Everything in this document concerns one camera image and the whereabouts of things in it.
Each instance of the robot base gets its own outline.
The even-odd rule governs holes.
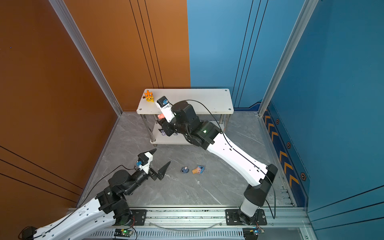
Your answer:
[[[228,226],[244,225],[243,221],[247,222],[247,225],[256,225],[255,221],[257,221],[257,224],[260,226],[267,225],[263,209],[257,209],[252,218],[245,216],[244,214],[239,214],[239,209],[226,209],[225,217],[227,218],[226,222]]]

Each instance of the lower shelf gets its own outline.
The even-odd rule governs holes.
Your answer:
[[[154,142],[151,141],[151,144],[185,144],[185,145],[190,144],[189,142],[187,142],[187,140],[184,138],[182,134],[172,135],[169,137],[167,135],[163,136],[161,135],[160,129],[161,129],[161,125],[155,123],[153,126],[152,134],[155,137],[156,141]]]

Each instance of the white shelf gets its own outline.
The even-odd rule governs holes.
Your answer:
[[[159,131],[161,129],[160,124],[154,124],[152,134],[155,137],[156,141],[151,142],[151,144],[190,144],[187,142],[187,140],[184,138],[182,134],[172,135],[172,136],[163,136],[161,135],[161,132]]]
[[[192,99],[204,104],[212,114],[233,114],[229,89],[145,89],[144,92],[146,93],[147,90],[153,93],[155,102],[162,96],[165,96],[173,104]],[[188,103],[193,106],[196,114],[209,114],[200,103],[194,101],[188,101]],[[161,114],[155,103],[148,102],[143,98],[140,99],[136,112],[138,114]]]

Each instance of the yellow toy figure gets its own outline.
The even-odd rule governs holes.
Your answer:
[[[148,101],[148,102],[155,102],[154,100],[153,100],[153,94],[152,94],[152,92],[149,92],[149,90],[147,90],[147,92],[146,93],[144,93],[144,95],[145,95],[145,99]]]

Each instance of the gray marble floor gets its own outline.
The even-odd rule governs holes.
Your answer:
[[[273,161],[268,156],[265,140],[252,112],[236,111],[230,118],[226,134],[240,148],[256,160],[270,164]],[[136,113],[123,113],[112,135],[107,149],[98,165],[90,186],[104,177],[118,165],[133,168],[137,155],[153,149],[150,138],[141,117]],[[158,170],[171,161],[168,171],[162,181],[146,180],[127,202],[132,207],[148,205],[231,205],[240,206],[243,192],[247,187],[245,179],[226,162],[216,155],[193,145],[158,145],[154,154],[152,168]],[[203,174],[192,174],[197,165],[204,165]],[[190,172],[180,172],[183,166],[188,166]],[[106,177],[92,190],[88,200],[102,191],[107,185]],[[281,179],[274,181],[276,189],[276,205],[284,205],[279,189]],[[273,204],[273,192],[267,196]]]

